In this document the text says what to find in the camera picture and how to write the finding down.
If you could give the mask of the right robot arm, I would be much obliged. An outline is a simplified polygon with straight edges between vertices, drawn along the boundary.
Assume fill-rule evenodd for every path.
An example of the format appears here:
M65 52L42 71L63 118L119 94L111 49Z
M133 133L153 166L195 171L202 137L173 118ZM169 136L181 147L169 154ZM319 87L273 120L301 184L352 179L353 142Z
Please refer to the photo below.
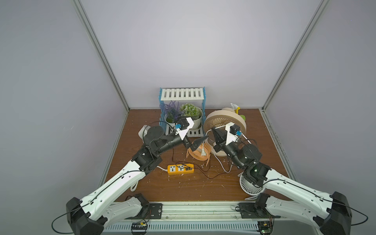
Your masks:
M352 222L353 213L361 212L349 205L345 195L312 189L263 164L257 146L241 139L243 133L238 125L229 123L227 126L213 127L209 134L215 141L214 151L224 151L233 164L243 171L246 182L255 188L271 190L291 199L291 202L280 201L260 193L255 202L256 211L306 223L323 235L349 235L352 227L368 221L368 215L362 213L365 217L363 221Z

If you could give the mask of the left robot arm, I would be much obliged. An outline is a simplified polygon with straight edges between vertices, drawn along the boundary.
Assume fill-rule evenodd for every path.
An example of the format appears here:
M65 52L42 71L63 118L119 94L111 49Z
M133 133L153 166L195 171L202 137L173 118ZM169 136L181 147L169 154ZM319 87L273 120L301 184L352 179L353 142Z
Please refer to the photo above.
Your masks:
M142 194L113 205L128 189L151 173L161 162L161 154L184 145L195 151L208 138L203 136L191 142L189 129L177 129L165 135L160 126L152 126L143 132L143 145L132 159L109 181L91 194L66 203L67 222L71 235L100 235L103 230L123 219L140 218L147 215L150 203Z

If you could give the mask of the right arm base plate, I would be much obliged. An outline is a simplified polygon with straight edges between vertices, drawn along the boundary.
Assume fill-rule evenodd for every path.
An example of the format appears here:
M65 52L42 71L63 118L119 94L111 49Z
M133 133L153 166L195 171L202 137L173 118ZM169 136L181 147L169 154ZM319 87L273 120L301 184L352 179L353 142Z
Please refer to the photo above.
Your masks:
M271 219L271 218L281 218L278 215L270 214L265 208L256 205L256 203L245 202L239 203L235 207L235 211L239 212L241 218L263 218L263 219Z

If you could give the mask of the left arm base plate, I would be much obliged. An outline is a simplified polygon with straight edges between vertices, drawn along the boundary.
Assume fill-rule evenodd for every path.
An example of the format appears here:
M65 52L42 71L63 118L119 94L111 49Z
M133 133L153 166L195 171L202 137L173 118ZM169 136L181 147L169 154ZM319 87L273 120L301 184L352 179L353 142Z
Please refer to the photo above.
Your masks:
M141 211L134 217L129 217L127 219L161 219L163 212L162 203L150 203L146 206L143 206Z

